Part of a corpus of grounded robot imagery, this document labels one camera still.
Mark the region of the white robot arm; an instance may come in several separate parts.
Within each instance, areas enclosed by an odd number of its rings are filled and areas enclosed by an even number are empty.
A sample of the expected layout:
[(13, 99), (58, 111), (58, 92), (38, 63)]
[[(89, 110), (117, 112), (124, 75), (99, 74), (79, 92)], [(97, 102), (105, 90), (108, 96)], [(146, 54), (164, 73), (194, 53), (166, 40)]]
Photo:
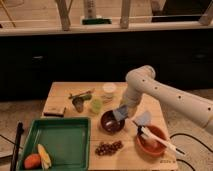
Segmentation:
[(142, 94), (166, 103), (189, 120), (213, 135), (213, 101), (162, 84), (155, 80), (155, 70), (149, 65), (129, 71), (125, 77), (127, 88), (122, 102), (130, 108), (137, 107)]

